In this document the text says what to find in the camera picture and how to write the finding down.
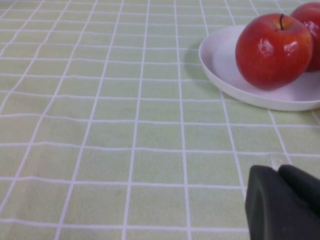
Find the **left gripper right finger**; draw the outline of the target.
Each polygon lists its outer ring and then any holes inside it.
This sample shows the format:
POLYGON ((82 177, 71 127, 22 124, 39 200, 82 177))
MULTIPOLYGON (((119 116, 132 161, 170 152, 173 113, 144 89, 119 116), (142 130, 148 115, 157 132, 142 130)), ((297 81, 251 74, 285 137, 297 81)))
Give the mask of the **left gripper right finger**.
POLYGON ((288 164, 281 165, 277 172, 298 197, 305 201, 316 215, 320 216, 320 180, 288 164))

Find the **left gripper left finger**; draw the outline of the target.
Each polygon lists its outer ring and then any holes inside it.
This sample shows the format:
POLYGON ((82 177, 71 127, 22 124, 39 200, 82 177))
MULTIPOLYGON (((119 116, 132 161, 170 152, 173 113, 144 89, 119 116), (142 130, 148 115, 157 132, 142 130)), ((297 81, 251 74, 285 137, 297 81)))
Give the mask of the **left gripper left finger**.
POLYGON ((250 168, 245 212, 252 240, 320 238, 320 216, 269 166, 250 168))

